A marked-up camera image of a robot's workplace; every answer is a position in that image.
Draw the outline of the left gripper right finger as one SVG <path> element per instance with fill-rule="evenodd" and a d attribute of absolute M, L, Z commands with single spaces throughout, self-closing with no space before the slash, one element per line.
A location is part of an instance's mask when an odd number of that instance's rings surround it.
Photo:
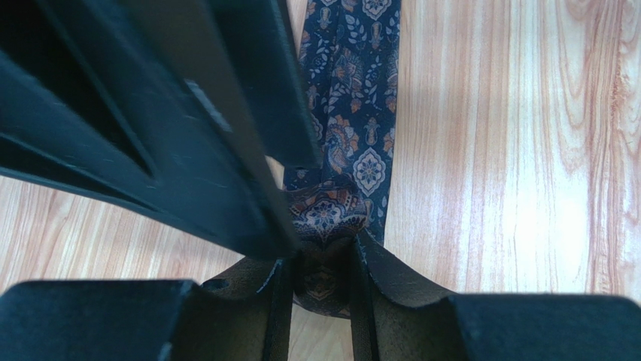
<path fill-rule="evenodd" d="M 366 233 L 351 261 L 357 360 L 640 358 L 640 308 L 624 297 L 455 293 Z"/>

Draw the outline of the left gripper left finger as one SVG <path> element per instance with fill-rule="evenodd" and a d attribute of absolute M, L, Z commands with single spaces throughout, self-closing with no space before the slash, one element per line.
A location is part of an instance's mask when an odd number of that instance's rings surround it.
<path fill-rule="evenodd" d="M 285 360 L 291 266 L 191 280 L 28 281 L 1 297 L 3 360 Z"/>

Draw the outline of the dark blue paisley tie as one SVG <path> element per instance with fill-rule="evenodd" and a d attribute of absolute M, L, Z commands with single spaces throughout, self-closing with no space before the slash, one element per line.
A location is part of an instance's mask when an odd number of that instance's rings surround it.
<path fill-rule="evenodd" d="M 293 300 L 349 318 L 349 250 L 384 240 L 398 98 L 398 1 L 309 1 L 299 47 L 317 168 L 284 172 L 302 249 Z"/>

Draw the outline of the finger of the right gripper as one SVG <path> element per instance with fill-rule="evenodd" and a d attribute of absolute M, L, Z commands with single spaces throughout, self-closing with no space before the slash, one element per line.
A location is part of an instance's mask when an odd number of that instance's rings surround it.
<path fill-rule="evenodd" d="M 258 259 L 320 164 L 285 1 L 3 1 L 1 173 Z"/>

